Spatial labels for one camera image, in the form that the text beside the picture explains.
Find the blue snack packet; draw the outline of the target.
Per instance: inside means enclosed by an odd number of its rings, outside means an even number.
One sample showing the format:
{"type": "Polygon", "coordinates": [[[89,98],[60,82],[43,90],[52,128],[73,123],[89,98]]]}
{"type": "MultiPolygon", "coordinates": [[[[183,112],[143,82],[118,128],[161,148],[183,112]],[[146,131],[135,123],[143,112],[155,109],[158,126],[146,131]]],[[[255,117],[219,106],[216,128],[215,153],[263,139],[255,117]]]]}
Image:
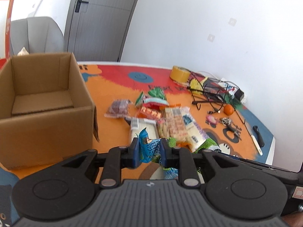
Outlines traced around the blue snack packet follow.
{"type": "Polygon", "coordinates": [[[160,163],[161,139],[150,139],[146,128],[139,133],[139,158],[141,163],[160,163]]]}

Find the red teal snack packet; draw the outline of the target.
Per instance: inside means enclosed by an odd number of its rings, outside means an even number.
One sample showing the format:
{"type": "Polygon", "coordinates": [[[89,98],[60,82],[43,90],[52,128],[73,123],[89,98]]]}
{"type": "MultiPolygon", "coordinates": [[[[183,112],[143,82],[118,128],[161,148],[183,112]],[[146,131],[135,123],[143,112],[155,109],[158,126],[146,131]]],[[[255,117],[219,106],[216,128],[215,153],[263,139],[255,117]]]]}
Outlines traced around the red teal snack packet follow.
{"type": "Polygon", "coordinates": [[[160,110],[161,108],[166,108],[169,106],[168,101],[157,98],[157,97],[149,97],[143,101],[142,106],[150,109],[160,110]]]}

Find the green snack packet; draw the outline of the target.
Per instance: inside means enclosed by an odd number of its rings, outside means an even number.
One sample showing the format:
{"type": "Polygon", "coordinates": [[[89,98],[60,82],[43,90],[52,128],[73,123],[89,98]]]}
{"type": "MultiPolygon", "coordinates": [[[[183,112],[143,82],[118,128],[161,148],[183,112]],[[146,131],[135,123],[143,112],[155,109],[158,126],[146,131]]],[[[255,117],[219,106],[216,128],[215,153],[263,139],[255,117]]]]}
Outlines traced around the green snack packet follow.
{"type": "MultiPolygon", "coordinates": [[[[177,147],[177,142],[175,138],[170,137],[167,138],[166,141],[170,148],[177,147]]],[[[213,141],[211,138],[207,138],[202,145],[197,147],[197,149],[194,149],[194,154],[198,154],[203,149],[209,149],[211,151],[221,152],[219,145],[217,145],[216,142],[213,141]]],[[[164,179],[175,179],[178,177],[178,173],[179,171],[176,168],[163,167],[164,179]]]]}
{"type": "Polygon", "coordinates": [[[140,107],[143,104],[143,101],[149,97],[157,97],[167,100],[164,91],[160,87],[154,87],[150,89],[147,93],[142,91],[139,97],[136,99],[135,105],[137,107],[140,107]]]}

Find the white purple snack packet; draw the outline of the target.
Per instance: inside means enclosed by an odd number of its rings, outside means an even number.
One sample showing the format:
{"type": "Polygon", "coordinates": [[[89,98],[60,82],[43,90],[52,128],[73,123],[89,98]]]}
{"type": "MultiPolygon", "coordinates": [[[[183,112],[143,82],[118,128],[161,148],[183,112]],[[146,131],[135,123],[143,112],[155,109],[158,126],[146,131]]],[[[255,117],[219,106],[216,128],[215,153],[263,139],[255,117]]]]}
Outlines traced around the white purple snack packet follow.
{"type": "Polygon", "coordinates": [[[197,121],[190,115],[182,116],[187,131],[186,141],[191,152],[195,152],[209,138],[197,121]]]}

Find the white noodle packet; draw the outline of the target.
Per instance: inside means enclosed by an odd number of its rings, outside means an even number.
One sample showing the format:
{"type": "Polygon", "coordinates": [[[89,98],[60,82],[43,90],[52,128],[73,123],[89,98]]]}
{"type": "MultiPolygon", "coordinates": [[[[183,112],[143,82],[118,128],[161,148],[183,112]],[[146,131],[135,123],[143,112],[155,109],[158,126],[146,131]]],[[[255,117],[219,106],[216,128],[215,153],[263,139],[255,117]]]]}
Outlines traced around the white noodle packet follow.
{"type": "Polygon", "coordinates": [[[142,130],[146,130],[149,139],[158,139],[159,134],[157,130],[157,124],[155,120],[125,117],[124,120],[129,124],[129,143],[131,144],[134,138],[138,138],[142,130]]]}

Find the brown snack packet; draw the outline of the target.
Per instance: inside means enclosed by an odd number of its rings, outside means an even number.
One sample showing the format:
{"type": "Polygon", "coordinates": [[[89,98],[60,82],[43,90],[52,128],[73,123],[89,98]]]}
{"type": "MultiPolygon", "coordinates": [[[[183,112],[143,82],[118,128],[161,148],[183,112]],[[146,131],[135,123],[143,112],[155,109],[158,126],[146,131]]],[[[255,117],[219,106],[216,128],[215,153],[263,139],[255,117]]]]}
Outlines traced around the brown snack packet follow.
{"type": "Polygon", "coordinates": [[[130,100],[114,100],[104,114],[108,118],[124,118],[129,116],[130,100]]]}

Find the orange red snack packet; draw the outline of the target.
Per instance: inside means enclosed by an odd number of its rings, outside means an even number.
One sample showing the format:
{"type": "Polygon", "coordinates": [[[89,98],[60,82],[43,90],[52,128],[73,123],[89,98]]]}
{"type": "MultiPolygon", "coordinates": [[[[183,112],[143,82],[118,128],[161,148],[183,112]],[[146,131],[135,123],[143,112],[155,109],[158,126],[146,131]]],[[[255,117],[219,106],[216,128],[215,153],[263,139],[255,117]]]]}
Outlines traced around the orange red snack packet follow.
{"type": "Polygon", "coordinates": [[[159,109],[152,109],[142,106],[136,114],[138,118],[145,118],[151,120],[160,120],[163,118],[163,114],[159,109]]]}

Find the key bunch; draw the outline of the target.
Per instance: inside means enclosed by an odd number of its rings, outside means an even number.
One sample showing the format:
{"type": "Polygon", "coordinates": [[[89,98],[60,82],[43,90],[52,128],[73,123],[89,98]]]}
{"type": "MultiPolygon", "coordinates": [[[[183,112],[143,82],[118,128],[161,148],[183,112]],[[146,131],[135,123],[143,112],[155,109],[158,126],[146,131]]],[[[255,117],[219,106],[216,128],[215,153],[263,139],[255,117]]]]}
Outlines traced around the key bunch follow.
{"type": "Polygon", "coordinates": [[[220,118],[220,123],[223,124],[235,136],[240,138],[240,133],[242,129],[238,127],[236,124],[234,124],[234,122],[230,118],[228,117],[220,118]]]}

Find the yellow plastic bag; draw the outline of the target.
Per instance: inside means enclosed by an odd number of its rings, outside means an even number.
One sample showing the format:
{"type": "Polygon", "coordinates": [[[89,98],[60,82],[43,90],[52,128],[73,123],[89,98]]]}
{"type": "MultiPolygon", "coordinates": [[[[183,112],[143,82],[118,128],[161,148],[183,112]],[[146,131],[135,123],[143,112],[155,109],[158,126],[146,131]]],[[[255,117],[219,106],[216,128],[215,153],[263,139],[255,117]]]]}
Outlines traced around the yellow plastic bag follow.
{"type": "Polygon", "coordinates": [[[193,78],[189,82],[189,88],[192,91],[203,91],[204,90],[204,83],[208,80],[208,77],[205,77],[202,80],[198,80],[197,78],[193,78]]]}

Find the orange mandarin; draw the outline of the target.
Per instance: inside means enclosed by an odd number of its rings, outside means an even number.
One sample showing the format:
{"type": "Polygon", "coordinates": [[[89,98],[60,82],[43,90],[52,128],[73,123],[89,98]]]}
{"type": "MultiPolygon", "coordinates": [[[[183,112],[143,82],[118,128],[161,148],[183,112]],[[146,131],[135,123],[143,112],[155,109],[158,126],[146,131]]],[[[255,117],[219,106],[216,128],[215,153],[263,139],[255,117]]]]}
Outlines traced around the orange mandarin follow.
{"type": "Polygon", "coordinates": [[[227,116],[231,116],[235,112],[235,109],[231,104],[226,104],[223,111],[227,116]]]}

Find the cardboard box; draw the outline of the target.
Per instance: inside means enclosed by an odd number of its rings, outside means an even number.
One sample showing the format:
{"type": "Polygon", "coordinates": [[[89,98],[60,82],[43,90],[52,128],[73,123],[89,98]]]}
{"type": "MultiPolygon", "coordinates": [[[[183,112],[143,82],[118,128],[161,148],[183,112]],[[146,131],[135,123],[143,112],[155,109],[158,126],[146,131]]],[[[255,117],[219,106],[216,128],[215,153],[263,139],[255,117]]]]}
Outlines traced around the cardboard box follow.
{"type": "Polygon", "coordinates": [[[72,53],[10,58],[1,69],[1,164],[59,162],[99,139],[97,108],[72,53]]]}

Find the white power strip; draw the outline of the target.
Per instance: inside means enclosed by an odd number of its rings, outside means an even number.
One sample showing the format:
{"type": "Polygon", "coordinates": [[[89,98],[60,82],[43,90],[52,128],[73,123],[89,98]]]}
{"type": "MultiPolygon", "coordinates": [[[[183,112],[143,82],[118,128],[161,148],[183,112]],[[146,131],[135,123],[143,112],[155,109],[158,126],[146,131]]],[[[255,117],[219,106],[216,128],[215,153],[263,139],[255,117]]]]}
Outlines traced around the white power strip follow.
{"type": "MultiPolygon", "coordinates": [[[[233,82],[231,82],[231,81],[229,81],[229,80],[227,80],[227,79],[224,79],[224,78],[220,79],[220,80],[218,81],[218,84],[219,84],[220,87],[222,87],[223,89],[225,89],[225,90],[228,92],[228,94],[229,94],[229,96],[231,97],[231,99],[236,100],[236,98],[234,98],[234,93],[235,93],[238,89],[240,89],[240,88],[238,87],[238,85],[236,85],[235,83],[233,83],[233,82]]],[[[244,94],[244,98],[243,98],[243,100],[241,101],[241,103],[245,103],[246,101],[247,101],[247,97],[246,97],[246,95],[244,94]]]]}

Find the black power adapter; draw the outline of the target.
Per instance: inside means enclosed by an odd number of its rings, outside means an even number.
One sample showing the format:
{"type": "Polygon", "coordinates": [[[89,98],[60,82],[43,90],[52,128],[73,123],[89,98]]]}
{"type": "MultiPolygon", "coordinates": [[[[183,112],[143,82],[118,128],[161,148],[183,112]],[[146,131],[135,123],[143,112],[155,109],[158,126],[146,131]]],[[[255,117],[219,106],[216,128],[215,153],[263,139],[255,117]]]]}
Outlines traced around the black power adapter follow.
{"type": "Polygon", "coordinates": [[[234,98],[236,98],[236,100],[238,100],[239,102],[241,102],[244,98],[244,92],[240,89],[238,89],[235,93],[234,93],[234,98]]]}

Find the orange white paper bag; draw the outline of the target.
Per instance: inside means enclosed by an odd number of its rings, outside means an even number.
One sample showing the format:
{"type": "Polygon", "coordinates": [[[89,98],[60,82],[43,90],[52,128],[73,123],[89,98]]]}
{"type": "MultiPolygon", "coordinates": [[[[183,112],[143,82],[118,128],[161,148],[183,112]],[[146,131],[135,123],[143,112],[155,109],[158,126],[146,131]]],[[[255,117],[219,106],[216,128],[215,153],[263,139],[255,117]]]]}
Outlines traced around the orange white paper bag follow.
{"type": "Polygon", "coordinates": [[[1,63],[10,58],[10,26],[14,0],[1,0],[0,5],[0,41],[1,63]]]}

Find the pink pixel keychain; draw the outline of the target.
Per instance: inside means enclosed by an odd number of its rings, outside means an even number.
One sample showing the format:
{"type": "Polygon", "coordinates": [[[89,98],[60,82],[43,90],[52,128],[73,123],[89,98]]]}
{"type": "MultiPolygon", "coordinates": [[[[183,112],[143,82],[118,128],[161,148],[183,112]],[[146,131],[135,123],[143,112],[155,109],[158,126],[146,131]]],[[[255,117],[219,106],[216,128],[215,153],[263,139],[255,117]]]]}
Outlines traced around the pink pixel keychain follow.
{"type": "Polygon", "coordinates": [[[216,126],[218,124],[217,119],[214,116],[209,115],[209,114],[205,117],[205,122],[212,126],[216,126]]]}

